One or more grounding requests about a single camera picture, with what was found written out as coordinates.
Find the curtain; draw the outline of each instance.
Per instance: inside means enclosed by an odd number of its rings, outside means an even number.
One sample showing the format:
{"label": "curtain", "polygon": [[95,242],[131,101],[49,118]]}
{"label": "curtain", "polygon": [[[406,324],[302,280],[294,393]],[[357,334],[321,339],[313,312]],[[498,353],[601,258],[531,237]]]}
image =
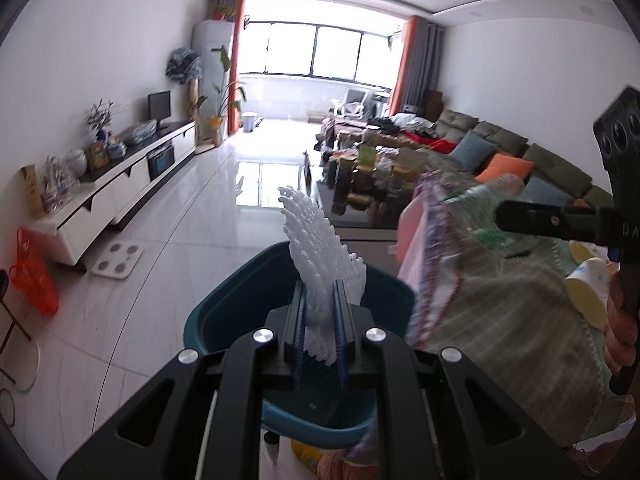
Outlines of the curtain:
{"label": "curtain", "polygon": [[435,90],[440,77],[444,28],[412,16],[404,26],[404,50],[389,114],[420,114],[425,94]]}
{"label": "curtain", "polygon": [[[236,10],[235,15],[227,18],[228,22],[234,22],[234,36],[231,41],[231,52],[229,56],[231,56],[231,66],[229,69],[229,82],[234,83],[229,87],[229,101],[235,101],[239,95],[238,86],[235,84],[235,81],[238,81],[238,47],[239,47],[239,38],[240,31],[244,27],[244,1],[245,0],[209,0],[209,12],[214,6],[218,4],[222,4],[224,6],[233,7]],[[227,109],[227,121],[226,121],[226,132],[231,136],[238,131],[240,125],[240,117],[238,111],[231,106]]]}

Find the tiled floor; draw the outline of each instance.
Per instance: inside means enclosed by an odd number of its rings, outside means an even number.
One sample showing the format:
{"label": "tiled floor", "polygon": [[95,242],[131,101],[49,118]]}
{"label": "tiled floor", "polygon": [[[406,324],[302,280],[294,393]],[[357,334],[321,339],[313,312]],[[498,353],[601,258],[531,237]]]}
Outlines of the tiled floor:
{"label": "tiled floor", "polygon": [[[15,436],[45,476],[55,478],[92,431],[182,349],[184,322],[200,300],[286,239],[277,187],[298,184],[302,152],[318,131],[317,124],[265,121],[196,156],[123,232],[103,232],[85,254],[90,268],[116,239],[144,244],[126,280],[55,271],[59,312],[43,319],[31,310],[26,319],[42,349],[40,374],[28,394],[14,394]],[[14,369],[29,358],[19,339],[12,336],[9,350]],[[277,468],[265,456],[261,468],[264,479],[312,478],[285,440]]]}

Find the white wall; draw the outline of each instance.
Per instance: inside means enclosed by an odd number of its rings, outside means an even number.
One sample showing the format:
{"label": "white wall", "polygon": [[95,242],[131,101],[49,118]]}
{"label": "white wall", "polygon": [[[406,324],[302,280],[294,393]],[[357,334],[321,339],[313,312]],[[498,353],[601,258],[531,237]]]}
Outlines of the white wall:
{"label": "white wall", "polygon": [[446,32],[440,89],[447,108],[529,137],[607,190],[592,127],[628,84],[640,88],[640,45],[610,27],[521,18]]}
{"label": "white wall", "polygon": [[191,44],[207,0],[31,0],[0,48],[0,266],[12,264],[15,230],[28,220],[17,171],[86,144],[92,103],[127,107],[121,131],[146,115],[146,96],[184,88],[164,75],[171,51]]}
{"label": "white wall", "polygon": [[279,75],[240,75],[246,82],[242,109],[267,119],[306,121],[309,112],[328,112],[353,83]]}

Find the drawer handle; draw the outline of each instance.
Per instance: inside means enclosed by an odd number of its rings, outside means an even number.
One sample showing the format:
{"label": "drawer handle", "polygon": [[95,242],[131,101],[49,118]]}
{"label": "drawer handle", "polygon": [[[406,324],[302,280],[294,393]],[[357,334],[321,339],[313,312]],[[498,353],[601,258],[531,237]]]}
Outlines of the drawer handle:
{"label": "drawer handle", "polygon": [[94,197],[89,197],[87,200],[84,201],[84,203],[82,204],[82,207],[84,207],[85,209],[87,209],[87,211],[90,213],[91,212],[91,208],[94,206]]}

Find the white drawer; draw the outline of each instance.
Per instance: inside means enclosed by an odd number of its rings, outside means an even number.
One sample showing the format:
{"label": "white drawer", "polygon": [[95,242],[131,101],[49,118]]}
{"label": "white drawer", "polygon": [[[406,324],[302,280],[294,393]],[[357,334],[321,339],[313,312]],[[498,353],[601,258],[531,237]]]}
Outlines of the white drawer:
{"label": "white drawer", "polygon": [[111,184],[102,188],[63,223],[58,231],[80,257],[115,215]]}
{"label": "white drawer", "polygon": [[174,157],[178,162],[181,158],[192,150],[196,145],[196,129],[189,128],[188,130],[176,135],[173,138],[174,143]]}
{"label": "white drawer", "polygon": [[149,164],[146,157],[117,176],[109,184],[109,187],[113,189],[116,212],[126,207],[150,182]]}

